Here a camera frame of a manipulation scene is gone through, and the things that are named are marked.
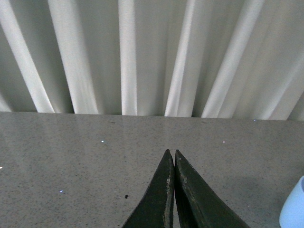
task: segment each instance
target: white cup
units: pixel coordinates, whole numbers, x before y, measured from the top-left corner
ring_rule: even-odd
[[[304,228],[304,176],[289,194],[280,214],[281,228]]]

